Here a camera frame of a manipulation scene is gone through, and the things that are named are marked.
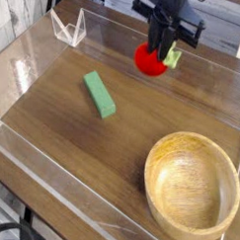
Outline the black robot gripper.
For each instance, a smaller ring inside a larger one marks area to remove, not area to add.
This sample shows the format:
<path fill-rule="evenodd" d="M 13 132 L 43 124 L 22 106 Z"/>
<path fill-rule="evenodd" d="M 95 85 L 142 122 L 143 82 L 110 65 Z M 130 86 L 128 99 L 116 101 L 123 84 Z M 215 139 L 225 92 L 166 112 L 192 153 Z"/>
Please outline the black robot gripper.
<path fill-rule="evenodd" d="M 131 7 L 147 19 L 147 51 L 152 53 L 159 46 L 159 61 L 166 58 L 174 40 L 196 47 L 205 29 L 204 21 L 188 0 L 133 0 Z"/>

